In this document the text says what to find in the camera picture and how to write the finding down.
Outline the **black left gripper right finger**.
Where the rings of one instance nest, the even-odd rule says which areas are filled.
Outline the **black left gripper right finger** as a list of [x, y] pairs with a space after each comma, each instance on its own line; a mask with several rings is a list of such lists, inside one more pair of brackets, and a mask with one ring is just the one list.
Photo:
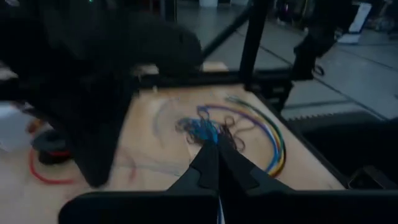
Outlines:
[[288, 192], [292, 189], [258, 168], [233, 149], [226, 136], [220, 135], [220, 191]]

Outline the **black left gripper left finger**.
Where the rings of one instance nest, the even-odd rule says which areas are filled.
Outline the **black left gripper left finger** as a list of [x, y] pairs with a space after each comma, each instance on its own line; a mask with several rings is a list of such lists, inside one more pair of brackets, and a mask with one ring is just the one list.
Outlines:
[[219, 150], [212, 140], [206, 140], [188, 169], [169, 190], [218, 190]]

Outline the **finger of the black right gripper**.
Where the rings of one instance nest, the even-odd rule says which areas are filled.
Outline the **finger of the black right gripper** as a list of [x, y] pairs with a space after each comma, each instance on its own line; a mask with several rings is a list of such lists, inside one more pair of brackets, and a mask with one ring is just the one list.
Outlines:
[[92, 187], [106, 184], [129, 102], [86, 106], [67, 131], [67, 144], [81, 174]]

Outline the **blue rubber bands pile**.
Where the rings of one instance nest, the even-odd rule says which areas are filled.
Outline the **blue rubber bands pile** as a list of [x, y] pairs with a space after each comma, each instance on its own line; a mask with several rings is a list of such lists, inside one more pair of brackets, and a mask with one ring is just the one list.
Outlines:
[[205, 118], [184, 117], [175, 122], [175, 130], [186, 137], [189, 144], [203, 145], [205, 141], [218, 142], [220, 125]]

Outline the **dark purple rubber bands pile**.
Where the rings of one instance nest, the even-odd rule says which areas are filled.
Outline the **dark purple rubber bands pile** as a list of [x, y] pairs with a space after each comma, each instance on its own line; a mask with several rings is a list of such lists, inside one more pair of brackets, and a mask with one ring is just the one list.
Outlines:
[[240, 126], [239, 124], [244, 123], [245, 119], [246, 118], [242, 116], [235, 118], [234, 116], [226, 115], [224, 117], [224, 121], [220, 123], [220, 133], [224, 134], [228, 138], [228, 141], [233, 145], [233, 149], [240, 153], [245, 151], [246, 144], [239, 137], [239, 133], [251, 131], [255, 128], [253, 124], [250, 126]]

